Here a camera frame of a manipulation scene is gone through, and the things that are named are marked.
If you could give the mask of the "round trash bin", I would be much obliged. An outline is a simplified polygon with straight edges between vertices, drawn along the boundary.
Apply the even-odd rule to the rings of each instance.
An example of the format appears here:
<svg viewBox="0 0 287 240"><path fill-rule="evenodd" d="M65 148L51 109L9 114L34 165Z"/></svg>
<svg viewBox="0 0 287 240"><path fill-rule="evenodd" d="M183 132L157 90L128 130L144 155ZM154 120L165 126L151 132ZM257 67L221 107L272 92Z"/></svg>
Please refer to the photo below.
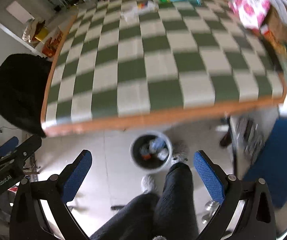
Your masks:
<svg viewBox="0 0 287 240"><path fill-rule="evenodd" d="M148 131L136 137L130 146L133 163L147 172L159 172L170 162L172 143L167 135L158 131Z"/></svg>

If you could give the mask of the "clear plastic wrapper trash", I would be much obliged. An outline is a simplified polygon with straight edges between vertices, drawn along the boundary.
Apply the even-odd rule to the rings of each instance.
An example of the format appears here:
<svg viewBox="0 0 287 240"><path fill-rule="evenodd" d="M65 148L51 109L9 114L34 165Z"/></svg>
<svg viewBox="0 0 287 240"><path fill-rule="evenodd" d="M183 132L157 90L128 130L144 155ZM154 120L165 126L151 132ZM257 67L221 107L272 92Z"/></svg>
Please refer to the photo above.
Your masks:
<svg viewBox="0 0 287 240"><path fill-rule="evenodd" d="M159 9L158 3L155 3L153 1L146 1L139 3L138 5L132 7L127 11L121 12L121 17L125 21L129 21L130 19L136 16L147 14L149 12L154 12L157 11L158 9Z"/></svg>

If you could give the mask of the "blue flat box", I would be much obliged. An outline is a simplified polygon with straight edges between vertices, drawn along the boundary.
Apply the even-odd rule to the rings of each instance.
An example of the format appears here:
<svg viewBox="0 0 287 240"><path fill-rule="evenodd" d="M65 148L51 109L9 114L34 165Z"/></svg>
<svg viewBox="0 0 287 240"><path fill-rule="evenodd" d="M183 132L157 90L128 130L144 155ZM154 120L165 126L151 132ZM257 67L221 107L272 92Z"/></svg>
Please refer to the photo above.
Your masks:
<svg viewBox="0 0 287 240"><path fill-rule="evenodd" d="M276 120L256 162L243 180L259 178L266 181L273 206L282 208L287 201L287 118Z"/></svg>

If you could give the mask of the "black chair back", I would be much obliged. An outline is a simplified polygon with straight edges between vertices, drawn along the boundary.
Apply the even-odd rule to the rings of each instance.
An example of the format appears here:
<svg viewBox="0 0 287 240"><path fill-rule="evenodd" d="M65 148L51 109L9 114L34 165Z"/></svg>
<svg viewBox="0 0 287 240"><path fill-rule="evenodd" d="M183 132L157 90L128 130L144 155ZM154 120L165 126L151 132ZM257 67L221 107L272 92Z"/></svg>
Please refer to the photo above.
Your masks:
<svg viewBox="0 0 287 240"><path fill-rule="evenodd" d="M52 63L32 54L9 55L0 66L0 115L28 133L46 137L41 110Z"/></svg>

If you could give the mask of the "person legs dark trousers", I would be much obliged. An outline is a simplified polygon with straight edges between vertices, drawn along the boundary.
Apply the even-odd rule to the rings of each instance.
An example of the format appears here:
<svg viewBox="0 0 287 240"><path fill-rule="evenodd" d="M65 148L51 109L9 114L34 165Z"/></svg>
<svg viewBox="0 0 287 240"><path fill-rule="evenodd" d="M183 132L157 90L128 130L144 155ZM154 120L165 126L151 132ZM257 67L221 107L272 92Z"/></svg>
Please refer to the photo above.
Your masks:
<svg viewBox="0 0 287 240"><path fill-rule="evenodd" d="M144 193L131 200L90 239L197 239L190 167L176 163L169 169L163 193Z"/></svg>

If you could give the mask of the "metal side table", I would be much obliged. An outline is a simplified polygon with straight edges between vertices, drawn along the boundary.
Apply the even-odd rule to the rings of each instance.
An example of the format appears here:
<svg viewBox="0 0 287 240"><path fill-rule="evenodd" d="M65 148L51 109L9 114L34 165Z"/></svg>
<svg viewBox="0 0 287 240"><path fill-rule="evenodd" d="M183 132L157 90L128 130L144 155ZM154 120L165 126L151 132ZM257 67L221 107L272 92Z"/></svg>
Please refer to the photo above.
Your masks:
<svg viewBox="0 0 287 240"><path fill-rule="evenodd" d="M233 172L242 178L257 160L279 117L277 107L256 109L229 117Z"/></svg>

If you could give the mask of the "green white checkered table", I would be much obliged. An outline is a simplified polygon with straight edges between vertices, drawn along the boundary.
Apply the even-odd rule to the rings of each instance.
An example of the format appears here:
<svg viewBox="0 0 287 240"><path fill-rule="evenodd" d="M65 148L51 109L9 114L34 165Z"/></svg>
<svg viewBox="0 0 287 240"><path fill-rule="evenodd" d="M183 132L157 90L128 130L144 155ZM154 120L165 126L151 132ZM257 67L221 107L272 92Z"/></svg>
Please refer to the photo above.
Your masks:
<svg viewBox="0 0 287 240"><path fill-rule="evenodd" d="M284 101L272 49L224 0L112 0L69 22L48 78L41 126L49 137L166 124Z"/></svg>

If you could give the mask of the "brown cardboard box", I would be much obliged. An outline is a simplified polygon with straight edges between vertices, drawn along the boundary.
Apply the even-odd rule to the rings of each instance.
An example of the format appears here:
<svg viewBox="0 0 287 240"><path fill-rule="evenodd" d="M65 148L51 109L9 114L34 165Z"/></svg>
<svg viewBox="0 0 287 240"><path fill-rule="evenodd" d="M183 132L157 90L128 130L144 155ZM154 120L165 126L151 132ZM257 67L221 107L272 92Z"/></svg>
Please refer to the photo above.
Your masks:
<svg viewBox="0 0 287 240"><path fill-rule="evenodd" d="M281 21L281 18L274 7L269 9L263 24L268 25L269 31L278 42L287 42L287 25Z"/></svg>

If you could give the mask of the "pink white patterned bag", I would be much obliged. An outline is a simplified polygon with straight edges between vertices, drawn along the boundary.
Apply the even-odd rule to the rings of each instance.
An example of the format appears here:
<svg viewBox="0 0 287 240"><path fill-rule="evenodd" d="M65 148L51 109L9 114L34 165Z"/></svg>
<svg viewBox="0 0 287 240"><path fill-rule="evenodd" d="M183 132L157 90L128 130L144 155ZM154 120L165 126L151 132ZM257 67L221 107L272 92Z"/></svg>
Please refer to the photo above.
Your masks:
<svg viewBox="0 0 287 240"><path fill-rule="evenodd" d="M247 29L259 29L270 9L269 0L231 0L229 7Z"/></svg>

